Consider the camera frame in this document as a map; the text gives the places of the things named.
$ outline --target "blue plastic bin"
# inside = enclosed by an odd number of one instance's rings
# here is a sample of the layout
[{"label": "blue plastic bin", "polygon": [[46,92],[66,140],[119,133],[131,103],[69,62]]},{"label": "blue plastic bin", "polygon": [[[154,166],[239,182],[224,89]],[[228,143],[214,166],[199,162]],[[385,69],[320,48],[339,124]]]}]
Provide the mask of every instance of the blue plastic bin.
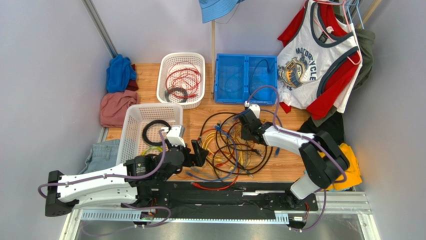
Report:
[{"label": "blue plastic bin", "polygon": [[[277,57],[248,55],[247,56],[247,88],[248,96],[250,96],[258,88],[270,85],[277,88]],[[259,105],[275,104],[277,95],[271,88],[259,90],[250,100],[251,103]]]},{"label": "blue plastic bin", "polygon": [[247,96],[246,56],[218,54],[216,58],[216,81],[214,101],[224,104],[244,103]]},{"label": "blue plastic bin", "polygon": [[[214,101],[243,104],[261,86],[277,87],[277,57],[273,55],[217,54]],[[258,91],[250,100],[272,105],[276,94],[270,88]]]}]

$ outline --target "wooden pole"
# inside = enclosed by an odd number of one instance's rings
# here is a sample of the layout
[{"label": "wooden pole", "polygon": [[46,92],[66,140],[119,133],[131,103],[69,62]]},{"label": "wooden pole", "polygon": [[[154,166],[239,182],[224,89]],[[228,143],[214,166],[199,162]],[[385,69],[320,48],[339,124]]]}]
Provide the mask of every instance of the wooden pole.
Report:
[{"label": "wooden pole", "polygon": [[216,25],[215,20],[211,21],[211,94],[215,93],[216,80]]},{"label": "wooden pole", "polygon": [[[362,16],[362,23],[366,24],[367,21],[369,20],[369,18],[373,15],[374,11],[377,9],[377,7],[379,6],[379,4],[382,2],[382,0],[374,0],[370,7],[367,9],[367,11],[365,11],[364,15]],[[359,29],[361,27],[361,23],[359,22],[356,25],[356,28]]]}]

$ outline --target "gray floor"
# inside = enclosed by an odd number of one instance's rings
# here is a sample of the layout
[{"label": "gray floor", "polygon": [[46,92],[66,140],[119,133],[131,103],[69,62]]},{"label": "gray floor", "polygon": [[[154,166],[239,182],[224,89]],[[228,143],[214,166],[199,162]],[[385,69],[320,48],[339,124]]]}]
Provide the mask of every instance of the gray floor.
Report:
[{"label": "gray floor", "polygon": [[[310,226],[318,217],[311,214],[306,226]],[[110,233],[128,226],[131,222],[91,221],[82,222],[90,234]],[[363,240],[358,217],[352,215],[324,215],[319,224],[311,231],[297,233],[289,231],[286,225],[275,224],[222,224],[222,223],[166,223],[147,229],[129,229],[101,238],[79,233],[78,240],[133,240],[133,239],[173,239],[173,240]]]}]

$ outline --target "red shirt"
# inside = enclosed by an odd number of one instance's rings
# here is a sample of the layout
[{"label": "red shirt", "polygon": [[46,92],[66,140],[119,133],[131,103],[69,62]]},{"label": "red shirt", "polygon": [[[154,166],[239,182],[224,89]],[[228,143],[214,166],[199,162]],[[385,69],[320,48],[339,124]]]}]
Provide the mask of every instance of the red shirt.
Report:
[{"label": "red shirt", "polygon": [[[328,4],[319,4],[319,11],[326,27],[331,26],[333,28],[333,32],[329,33],[336,37],[342,37],[348,34],[345,30],[343,30],[338,20],[335,17],[333,6]],[[278,37],[284,47],[290,42],[291,39],[296,35],[299,26],[302,24],[303,17],[305,14],[305,8],[302,9],[296,14],[296,16],[291,21],[290,25],[285,29],[285,31]],[[350,56],[350,59],[354,63],[358,63],[360,61],[360,56],[355,53]],[[336,101],[339,94],[344,90],[346,85],[352,80],[357,71],[358,66],[354,65],[351,61],[346,60],[330,77],[327,81],[324,89],[324,93],[322,93],[315,101],[313,101],[306,110],[311,113],[312,118],[314,120],[324,118],[329,110],[332,108],[334,102]],[[280,102],[279,105],[284,109],[286,113],[290,112],[292,107],[286,105],[284,102]]]}]

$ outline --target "maroon folded cloth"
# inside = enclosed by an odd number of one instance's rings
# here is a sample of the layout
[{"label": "maroon folded cloth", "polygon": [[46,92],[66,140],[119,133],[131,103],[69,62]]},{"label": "maroon folded cloth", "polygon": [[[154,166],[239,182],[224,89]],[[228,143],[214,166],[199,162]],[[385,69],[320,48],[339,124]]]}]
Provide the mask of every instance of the maroon folded cloth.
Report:
[{"label": "maroon folded cloth", "polygon": [[119,91],[106,94],[100,103],[100,125],[105,128],[122,128],[127,109],[139,103],[135,91]]},{"label": "maroon folded cloth", "polygon": [[[136,71],[136,66],[134,64],[131,65],[131,68]],[[136,80],[130,79],[125,89],[136,92],[139,89],[138,84],[136,83]]]}]

